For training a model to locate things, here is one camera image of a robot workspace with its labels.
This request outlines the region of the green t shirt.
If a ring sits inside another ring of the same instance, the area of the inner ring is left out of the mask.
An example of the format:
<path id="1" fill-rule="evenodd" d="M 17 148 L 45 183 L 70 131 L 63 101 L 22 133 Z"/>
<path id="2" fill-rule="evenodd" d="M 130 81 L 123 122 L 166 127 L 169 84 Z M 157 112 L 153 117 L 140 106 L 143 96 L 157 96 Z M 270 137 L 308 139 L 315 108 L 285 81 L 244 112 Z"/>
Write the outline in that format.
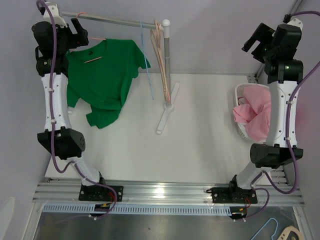
<path id="1" fill-rule="evenodd" d="M 130 39 L 105 39 L 97 45 L 66 55 L 67 105 L 82 99 L 91 107 L 86 115 L 92 127 L 114 123 L 126 103 L 133 79 L 146 69 L 144 54 Z"/>

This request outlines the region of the blue plastic hanger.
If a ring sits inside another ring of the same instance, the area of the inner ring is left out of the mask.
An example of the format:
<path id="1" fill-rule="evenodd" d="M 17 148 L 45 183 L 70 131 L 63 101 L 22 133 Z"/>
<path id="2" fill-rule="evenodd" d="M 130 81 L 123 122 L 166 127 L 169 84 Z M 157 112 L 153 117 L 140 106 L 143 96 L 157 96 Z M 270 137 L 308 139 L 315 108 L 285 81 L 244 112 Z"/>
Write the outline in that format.
<path id="1" fill-rule="evenodd" d="M 152 83 L 151 83 L 151 79 L 150 79 L 148 61 L 147 61 L 147 56 L 146 56 L 146 51 L 145 51 L 145 41 L 144 41 L 144 34 L 143 34 L 143 26 L 142 26 L 142 22 L 141 21 L 139 21 L 139 26 L 140 26 L 140 40 L 141 40 L 141 46 L 142 46 L 142 52 L 143 52 L 143 57 L 144 57 L 145 70 L 146 70 L 146 74 L 147 74 L 147 80 L 148 80 L 150 95 L 151 95 L 151 99 L 154 100 L 154 92 L 153 92 L 153 87 L 152 87 Z"/>

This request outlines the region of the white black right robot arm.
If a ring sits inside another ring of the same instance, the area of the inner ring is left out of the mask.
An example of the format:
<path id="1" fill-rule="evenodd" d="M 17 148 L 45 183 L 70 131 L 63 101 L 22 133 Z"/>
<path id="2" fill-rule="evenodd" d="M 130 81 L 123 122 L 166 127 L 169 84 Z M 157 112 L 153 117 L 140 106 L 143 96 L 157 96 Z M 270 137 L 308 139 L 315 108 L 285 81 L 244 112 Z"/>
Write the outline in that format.
<path id="1" fill-rule="evenodd" d="M 298 91 L 303 80 L 302 61 L 294 55 L 302 38 L 302 24 L 280 24 L 272 29 L 261 23 L 242 50 L 247 52 L 258 41 L 251 53 L 254 59 L 265 65 L 267 84 L 271 93 L 270 127 L 265 143 L 250 147 L 250 161 L 245 169 L 229 182 L 227 196 L 232 202 L 240 202 L 254 193 L 254 184 L 271 170 L 290 163 L 294 167 L 295 180 L 291 194 L 297 188 L 299 171 L 297 161 L 303 156 L 296 140 L 296 106 Z"/>

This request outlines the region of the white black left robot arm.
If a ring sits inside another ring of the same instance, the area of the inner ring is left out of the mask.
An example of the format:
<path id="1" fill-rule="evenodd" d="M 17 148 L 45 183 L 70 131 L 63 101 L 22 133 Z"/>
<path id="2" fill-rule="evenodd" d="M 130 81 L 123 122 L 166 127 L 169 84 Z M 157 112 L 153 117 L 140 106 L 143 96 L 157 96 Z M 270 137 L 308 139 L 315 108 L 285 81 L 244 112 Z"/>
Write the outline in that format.
<path id="1" fill-rule="evenodd" d="M 92 186 L 90 195 L 97 201 L 107 197 L 101 173 L 87 164 L 84 158 L 84 135 L 72 128 L 67 104 L 68 66 L 70 49 L 88 45 L 88 32 L 76 18 L 71 20 L 76 33 L 68 25 L 60 26 L 41 21 L 31 28 L 37 42 L 36 70 L 41 77 L 45 97 L 44 131 L 37 134 L 38 142 L 51 154 L 58 173 L 72 166 L 83 186 Z"/>

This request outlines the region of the wooden hanger on floor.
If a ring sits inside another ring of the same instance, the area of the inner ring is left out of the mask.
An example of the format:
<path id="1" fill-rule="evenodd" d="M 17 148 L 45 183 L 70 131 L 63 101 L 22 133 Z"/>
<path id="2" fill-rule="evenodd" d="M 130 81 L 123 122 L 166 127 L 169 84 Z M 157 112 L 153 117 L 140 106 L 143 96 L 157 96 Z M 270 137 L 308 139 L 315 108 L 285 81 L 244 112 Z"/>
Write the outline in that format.
<path id="1" fill-rule="evenodd" d="M 286 227 L 277 240 L 304 240 L 303 234 L 294 226 Z"/>

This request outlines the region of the silver white clothes rack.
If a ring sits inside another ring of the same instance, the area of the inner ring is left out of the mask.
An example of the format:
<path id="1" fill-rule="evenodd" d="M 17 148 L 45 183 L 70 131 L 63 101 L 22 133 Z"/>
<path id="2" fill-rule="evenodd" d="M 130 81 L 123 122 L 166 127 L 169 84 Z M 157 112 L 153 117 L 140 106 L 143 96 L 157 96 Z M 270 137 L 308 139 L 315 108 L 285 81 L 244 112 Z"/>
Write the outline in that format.
<path id="1" fill-rule="evenodd" d="M 64 17 L 80 18 L 85 20 L 92 20 L 97 22 L 104 22 L 122 26 L 130 26 L 140 28 L 139 21 L 124 20 L 111 18 L 106 16 L 98 16 L 88 14 L 86 12 L 72 12 L 63 11 Z M 143 29 L 150 30 L 151 44 L 158 62 L 160 76 L 162 81 L 164 105 L 163 113 L 157 125 L 155 133 L 161 135 L 166 127 L 171 113 L 174 111 L 174 102 L 178 95 L 180 84 L 175 83 L 171 86 L 171 59 L 170 59 L 170 36 L 171 36 L 171 22 L 164 19 L 161 23 L 155 21 L 154 23 L 143 23 Z"/>

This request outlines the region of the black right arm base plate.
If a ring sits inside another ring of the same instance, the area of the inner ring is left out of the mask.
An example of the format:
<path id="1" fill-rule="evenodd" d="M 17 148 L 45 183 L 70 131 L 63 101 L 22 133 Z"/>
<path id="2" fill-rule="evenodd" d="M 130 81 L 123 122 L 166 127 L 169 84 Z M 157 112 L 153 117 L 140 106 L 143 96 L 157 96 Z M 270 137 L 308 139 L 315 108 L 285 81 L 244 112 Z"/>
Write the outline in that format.
<path id="1" fill-rule="evenodd" d="M 257 194 L 252 189 L 239 187 L 212 187 L 205 191 L 210 194 L 215 204 L 257 204 Z"/>

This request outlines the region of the aluminium rail frame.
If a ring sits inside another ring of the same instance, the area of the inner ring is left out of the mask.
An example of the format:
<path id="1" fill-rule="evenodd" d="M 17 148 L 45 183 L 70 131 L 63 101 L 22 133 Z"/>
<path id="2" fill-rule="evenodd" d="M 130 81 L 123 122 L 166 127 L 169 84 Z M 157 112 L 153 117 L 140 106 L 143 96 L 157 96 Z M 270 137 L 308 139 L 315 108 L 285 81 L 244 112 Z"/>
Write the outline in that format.
<path id="1" fill-rule="evenodd" d="M 212 187 L 225 188 L 227 184 L 175 183 L 110 180 L 109 186 L 123 186 L 121 204 L 143 205 L 194 205 L 212 204 L 212 197 L 206 193 Z M 270 194 L 269 206 L 303 207 L 305 201 L 300 189 L 291 194 L 282 194 L 271 185 L 256 185 L 267 189 Z M 79 179 L 51 179 L 38 183 L 32 201 L 34 203 L 78 203 L 81 189 Z"/>

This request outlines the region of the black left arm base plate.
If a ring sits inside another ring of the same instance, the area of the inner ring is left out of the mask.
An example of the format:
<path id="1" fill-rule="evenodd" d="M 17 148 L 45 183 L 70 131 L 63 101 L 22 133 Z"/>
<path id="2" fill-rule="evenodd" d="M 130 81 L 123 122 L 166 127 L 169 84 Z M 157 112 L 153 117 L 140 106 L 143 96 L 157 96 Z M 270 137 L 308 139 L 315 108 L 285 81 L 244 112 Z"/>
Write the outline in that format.
<path id="1" fill-rule="evenodd" d="M 114 197 L 117 197 L 117 202 L 121 202 L 123 198 L 124 187 L 122 185 L 112 185 L 111 189 L 103 186 L 81 185 L 78 200 L 86 202 L 112 202 Z"/>

